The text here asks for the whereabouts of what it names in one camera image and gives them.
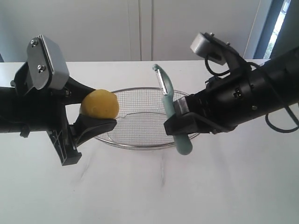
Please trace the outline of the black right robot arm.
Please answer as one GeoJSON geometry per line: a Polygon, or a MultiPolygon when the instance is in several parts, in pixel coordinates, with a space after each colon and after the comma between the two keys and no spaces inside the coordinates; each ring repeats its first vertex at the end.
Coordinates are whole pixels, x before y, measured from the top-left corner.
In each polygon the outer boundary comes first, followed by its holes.
{"type": "Polygon", "coordinates": [[[205,89],[174,102],[164,123],[167,135],[228,133],[245,122],[286,109],[299,101],[299,50],[294,48],[263,65],[243,62],[228,76],[213,76],[205,89]]]}

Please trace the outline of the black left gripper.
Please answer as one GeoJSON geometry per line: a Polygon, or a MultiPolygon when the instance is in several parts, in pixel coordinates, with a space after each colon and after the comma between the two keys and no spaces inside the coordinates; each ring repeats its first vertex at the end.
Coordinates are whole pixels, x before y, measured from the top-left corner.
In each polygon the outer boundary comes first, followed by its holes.
{"type": "Polygon", "coordinates": [[[63,166],[79,161],[82,154],[77,147],[115,128],[115,119],[96,119],[83,114],[69,125],[65,105],[81,104],[88,94],[95,91],[94,88],[69,77],[63,88],[63,97],[53,91],[34,89],[22,95],[16,82],[28,74],[28,64],[25,63],[9,88],[9,132],[20,133],[26,138],[30,132],[46,131],[63,166]]]}

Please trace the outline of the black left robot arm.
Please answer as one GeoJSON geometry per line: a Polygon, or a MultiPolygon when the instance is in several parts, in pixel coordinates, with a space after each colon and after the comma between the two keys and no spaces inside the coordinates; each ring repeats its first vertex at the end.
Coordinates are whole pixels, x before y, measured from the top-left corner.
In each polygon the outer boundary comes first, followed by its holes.
{"type": "Polygon", "coordinates": [[[79,115],[69,124],[66,106],[79,104],[94,89],[69,78],[61,90],[45,87],[28,89],[29,67],[24,63],[10,87],[0,89],[0,131],[20,133],[46,131],[63,166],[76,164],[82,154],[77,148],[100,134],[112,131],[115,119],[95,119],[79,115]]]}

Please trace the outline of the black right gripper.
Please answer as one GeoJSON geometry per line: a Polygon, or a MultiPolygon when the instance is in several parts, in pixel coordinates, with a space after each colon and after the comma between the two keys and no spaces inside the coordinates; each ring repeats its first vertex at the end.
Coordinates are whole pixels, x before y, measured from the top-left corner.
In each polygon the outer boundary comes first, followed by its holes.
{"type": "Polygon", "coordinates": [[[241,111],[252,96],[251,70],[234,70],[226,77],[212,76],[206,87],[174,101],[175,113],[164,122],[167,135],[227,133],[240,124],[241,111]]]}

